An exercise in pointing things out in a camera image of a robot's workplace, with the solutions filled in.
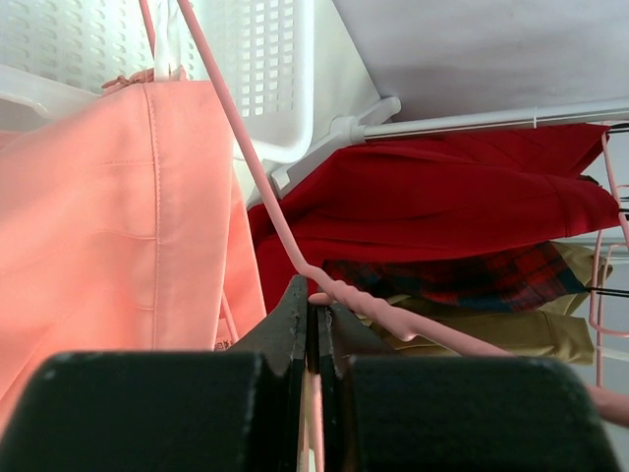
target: pink hanger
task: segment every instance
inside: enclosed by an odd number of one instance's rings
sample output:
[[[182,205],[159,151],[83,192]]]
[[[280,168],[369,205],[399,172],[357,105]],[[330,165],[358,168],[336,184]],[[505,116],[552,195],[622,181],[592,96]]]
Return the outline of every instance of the pink hanger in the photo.
[[[140,0],[140,10],[142,12],[142,19],[144,21],[144,28],[146,29],[146,37],[148,38],[148,47],[150,53],[155,55],[155,27],[153,26],[153,19],[150,17],[150,10],[148,8],[148,0]]]
[[[140,2],[141,4],[145,3],[145,0],[140,0]],[[291,233],[290,227],[275,199],[275,195],[268,184],[245,124],[207,45],[193,8],[188,0],[178,0],[178,3],[193,40],[197,45],[201,60],[207,69],[227,119],[234,131],[236,140],[243,152],[243,156],[252,172],[262,201],[291,263],[298,273],[314,280],[325,292],[312,296],[310,301],[314,304],[328,304],[334,300],[339,301],[355,312],[375,320],[402,340],[411,340],[415,336],[421,335],[466,356],[512,356],[512,354],[502,349],[450,329],[443,324],[400,308],[391,307],[384,300],[374,299],[370,294],[360,292],[342,281],[332,280],[321,268],[308,264],[299,250],[295,237]],[[146,28],[150,30],[149,24],[146,24]],[[588,391],[600,415],[605,420],[629,427],[629,396],[613,393],[591,385],[588,385]],[[319,449],[315,454],[317,456],[317,465],[322,467],[322,451]]]

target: khaki garment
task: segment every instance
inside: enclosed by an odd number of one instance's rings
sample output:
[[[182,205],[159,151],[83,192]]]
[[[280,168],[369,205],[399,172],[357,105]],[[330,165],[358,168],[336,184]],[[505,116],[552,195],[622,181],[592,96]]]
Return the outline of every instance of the khaki garment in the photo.
[[[594,252],[574,244],[553,243],[577,278],[589,285],[592,281]],[[574,364],[592,364],[595,348],[588,324],[582,318],[571,318],[587,300],[589,293],[565,295],[537,310],[519,313],[480,312],[446,306],[422,298],[399,295],[388,300],[396,307],[422,314],[444,325],[470,334],[520,356],[554,357]],[[387,344],[407,356],[454,356],[455,353],[424,337],[404,342],[383,327],[359,317]]]

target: hanging clothes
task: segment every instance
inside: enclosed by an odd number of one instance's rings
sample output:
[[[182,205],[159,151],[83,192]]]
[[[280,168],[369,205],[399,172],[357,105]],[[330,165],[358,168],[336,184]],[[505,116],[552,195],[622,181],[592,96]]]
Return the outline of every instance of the hanging clothes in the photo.
[[[323,269],[330,277],[380,298],[404,293],[491,312],[534,310],[563,295],[586,292],[550,242],[452,261],[326,261]]]
[[[11,141],[19,138],[22,133],[17,133],[15,131],[1,131],[0,130],[0,150],[7,146]]]
[[[605,130],[569,125],[346,147],[280,205],[306,259],[319,267],[522,248],[618,224],[613,197],[579,179],[600,154]],[[254,206],[249,219],[271,309],[295,270],[266,209]]]
[[[209,83],[131,86],[3,136],[0,432],[60,351],[207,350],[231,342],[227,312],[241,336],[264,317]]]
[[[582,284],[590,285],[594,252],[575,244],[552,243]],[[604,271],[600,261],[599,280],[611,275],[612,267]],[[584,318],[572,318],[588,298],[588,293],[566,295],[546,303],[534,311],[492,313],[457,308],[407,295],[389,299],[393,306],[422,316],[490,342],[520,356],[553,357],[564,362],[592,365],[595,348]],[[454,353],[432,341],[418,336],[405,342],[386,329],[361,317],[363,323],[387,344],[406,356],[453,356]]]

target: metal rod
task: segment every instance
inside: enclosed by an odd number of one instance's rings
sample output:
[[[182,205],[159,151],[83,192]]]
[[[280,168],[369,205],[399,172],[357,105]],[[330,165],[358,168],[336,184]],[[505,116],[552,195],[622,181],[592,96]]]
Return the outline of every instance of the metal rod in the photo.
[[[629,119],[629,97],[573,105],[522,108],[428,120],[388,123],[363,128],[365,141],[482,130],[537,128],[551,125]]]
[[[629,362],[629,352],[619,351],[617,349],[609,349],[608,347],[599,347],[598,351],[607,359],[615,359],[616,361]]]
[[[613,288],[594,288],[588,287],[590,292],[597,292],[600,295],[608,295],[610,297],[624,297],[629,298],[629,291],[627,290],[617,290]]]

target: plaid fabric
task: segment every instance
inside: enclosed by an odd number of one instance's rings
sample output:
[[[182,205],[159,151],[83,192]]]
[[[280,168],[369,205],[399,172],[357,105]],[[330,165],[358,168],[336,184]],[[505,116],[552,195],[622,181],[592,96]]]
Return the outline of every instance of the plaid fabric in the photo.
[[[328,261],[323,269],[378,297],[405,294],[496,312],[534,310],[563,295],[586,291],[550,242],[454,261]]]

